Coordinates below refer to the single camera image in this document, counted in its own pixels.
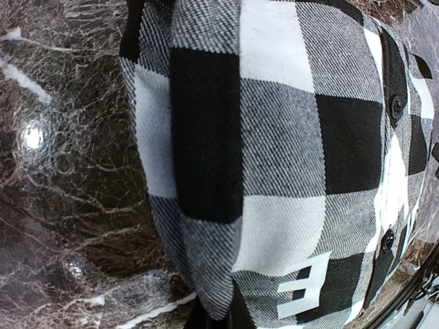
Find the black white plaid shirt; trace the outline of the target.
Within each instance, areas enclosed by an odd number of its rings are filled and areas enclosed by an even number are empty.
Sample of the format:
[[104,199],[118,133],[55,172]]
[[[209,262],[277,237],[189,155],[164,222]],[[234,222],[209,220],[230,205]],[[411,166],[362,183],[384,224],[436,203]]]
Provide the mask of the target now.
[[120,47],[187,328],[343,328],[404,255],[431,71],[346,1],[129,1]]

